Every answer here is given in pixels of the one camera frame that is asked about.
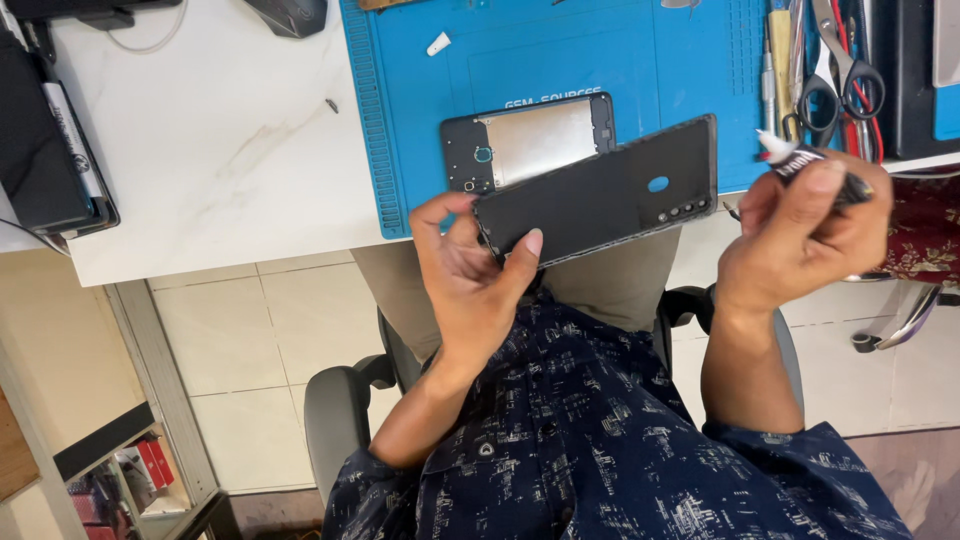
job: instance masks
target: fingernail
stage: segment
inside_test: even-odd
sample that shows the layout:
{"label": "fingernail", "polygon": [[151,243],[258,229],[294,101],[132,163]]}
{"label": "fingernail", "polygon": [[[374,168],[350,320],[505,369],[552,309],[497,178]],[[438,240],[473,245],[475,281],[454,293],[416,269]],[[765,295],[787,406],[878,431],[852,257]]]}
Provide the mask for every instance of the fingernail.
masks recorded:
{"label": "fingernail", "polygon": [[533,229],[527,234],[527,249],[530,250],[530,253],[540,256],[540,250],[543,248],[543,231],[540,229]]}
{"label": "fingernail", "polygon": [[840,188],[847,174],[847,164],[841,160],[827,160],[817,174],[811,175],[810,189],[829,193]]}

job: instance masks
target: scissors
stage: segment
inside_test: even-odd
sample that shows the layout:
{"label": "scissors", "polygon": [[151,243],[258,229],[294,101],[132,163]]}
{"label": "scissors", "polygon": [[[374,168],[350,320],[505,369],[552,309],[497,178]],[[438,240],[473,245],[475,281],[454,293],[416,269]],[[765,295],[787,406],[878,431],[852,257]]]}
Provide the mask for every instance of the scissors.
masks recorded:
{"label": "scissors", "polygon": [[[813,75],[804,82],[797,115],[811,132],[819,135],[820,145],[826,146],[833,138],[840,109],[857,120],[869,120],[880,112],[886,97],[886,86],[873,66],[862,60],[854,60],[843,49],[837,37],[837,21],[833,16],[830,0],[812,0],[813,16],[820,32],[820,57]],[[836,59],[840,91],[834,85],[830,73],[830,57]],[[866,106],[866,99],[856,81],[873,85],[876,103]],[[811,114],[810,105],[817,104],[816,114]]]}

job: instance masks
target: office chair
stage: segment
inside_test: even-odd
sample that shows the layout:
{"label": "office chair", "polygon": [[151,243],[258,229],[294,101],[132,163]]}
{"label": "office chair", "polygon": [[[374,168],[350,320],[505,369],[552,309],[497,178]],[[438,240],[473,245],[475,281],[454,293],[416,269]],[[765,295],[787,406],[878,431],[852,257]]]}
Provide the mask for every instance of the office chair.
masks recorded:
{"label": "office chair", "polygon": [[[654,323],[654,350],[673,378],[670,329],[686,325],[693,316],[705,333],[710,333],[713,318],[713,285],[704,289],[685,286],[668,290],[660,297]],[[303,405],[307,450],[317,488],[327,500],[341,467],[358,448],[370,446],[370,387],[380,390],[399,387],[405,394],[420,378],[420,363],[403,344],[390,323],[377,310],[384,354],[367,356],[349,366],[325,369],[307,384]],[[780,345],[780,357],[786,368],[793,395],[804,411],[804,392],[800,364],[790,337],[790,329],[778,309],[774,313],[774,332]],[[700,361],[702,358],[684,358]]]}

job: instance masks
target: hand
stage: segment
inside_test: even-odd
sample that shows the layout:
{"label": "hand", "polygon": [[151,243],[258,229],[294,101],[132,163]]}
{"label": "hand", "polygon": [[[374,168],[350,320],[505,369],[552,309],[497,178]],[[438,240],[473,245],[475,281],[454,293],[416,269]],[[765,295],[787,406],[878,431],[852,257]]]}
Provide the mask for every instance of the hand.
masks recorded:
{"label": "hand", "polygon": [[[477,243],[479,228],[470,211],[475,199],[444,193],[410,213],[423,284],[444,341],[441,356],[454,368],[455,380],[465,385],[483,371],[510,332],[516,303],[537,274],[543,246],[540,230],[530,231],[501,271],[490,251]],[[440,222],[450,213],[457,219],[441,236]]]}
{"label": "hand", "polygon": [[[764,174],[740,201],[743,235],[720,257],[717,309],[766,314],[886,257],[890,177],[845,154],[811,163],[784,188]],[[867,203],[831,212],[847,170],[874,189]]]}

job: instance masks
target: glue tube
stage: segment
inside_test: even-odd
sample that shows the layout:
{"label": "glue tube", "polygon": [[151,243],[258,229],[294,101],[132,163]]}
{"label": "glue tube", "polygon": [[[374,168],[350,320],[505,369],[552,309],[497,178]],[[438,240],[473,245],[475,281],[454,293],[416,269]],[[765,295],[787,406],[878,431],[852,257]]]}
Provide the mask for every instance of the glue tube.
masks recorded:
{"label": "glue tube", "polygon": [[[814,161],[825,160],[820,152],[807,144],[800,142],[787,142],[770,132],[756,130],[760,134],[760,144],[770,151],[770,157],[767,162],[770,168],[777,173],[783,185],[790,185],[793,179],[804,170],[804,167]],[[874,189],[850,171],[847,171],[847,178],[844,179],[843,187],[840,193],[833,201],[833,209],[841,210],[851,205],[866,203],[873,198]]]}

